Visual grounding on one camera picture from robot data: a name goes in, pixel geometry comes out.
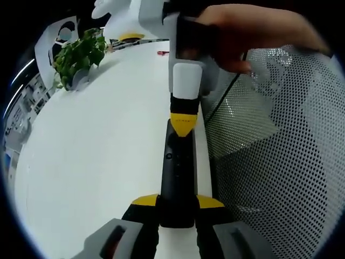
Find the finger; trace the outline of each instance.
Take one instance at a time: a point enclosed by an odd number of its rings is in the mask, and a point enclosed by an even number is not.
[[[250,73],[252,70],[252,67],[248,61],[242,61],[242,60],[228,60],[223,63],[218,63],[218,65],[228,72],[231,73],[241,73],[241,74],[247,74]]]

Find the plant pot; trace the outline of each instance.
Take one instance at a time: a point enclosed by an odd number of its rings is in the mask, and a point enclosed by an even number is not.
[[[71,84],[66,85],[66,90],[77,90],[81,85],[89,81],[89,69],[78,70],[73,78]]]

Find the yellow part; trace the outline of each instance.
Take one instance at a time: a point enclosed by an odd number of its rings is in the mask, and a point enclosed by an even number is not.
[[[195,127],[198,115],[171,113],[171,125],[179,137],[185,137]]]
[[[206,197],[203,195],[196,195],[199,200],[200,209],[207,209],[207,208],[220,208],[224,207],[224,204],[222,204],[220,201],[211,198]]]
[[[131,38],[139,38],[139,39],[142,39],[143,37],[145,37],[144,34],[139,34],[139,33],[125,33],[125,34],[122,34],[120,37],[119,37],[119,41],[123,41],[125,39],[131,39]]]
[[[132,204],[134,205],[142,205],[142,206],[156,206],[158,194],[152,194],[148,196],[142,196],[138,199],[134,200]]]

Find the human hand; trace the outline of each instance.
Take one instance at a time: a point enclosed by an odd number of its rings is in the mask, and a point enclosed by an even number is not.
[[[220,34],[211,55],[217,64],[234,73],[248,73],[251,66],[241,55],[250,49],[292,44],[327,54],[329,48],[300,14],[247,4],[212,5],[196,19],[216,25]]]

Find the potted plant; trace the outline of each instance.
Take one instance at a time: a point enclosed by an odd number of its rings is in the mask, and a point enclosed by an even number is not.
[[[73,90],[81,80],[87,78],[93,64],[99,66],[104,58],[106,42],[101,30],[90,29],[81,39],[67,44],[54,58],[53,67],[60,75],[60,87]]]

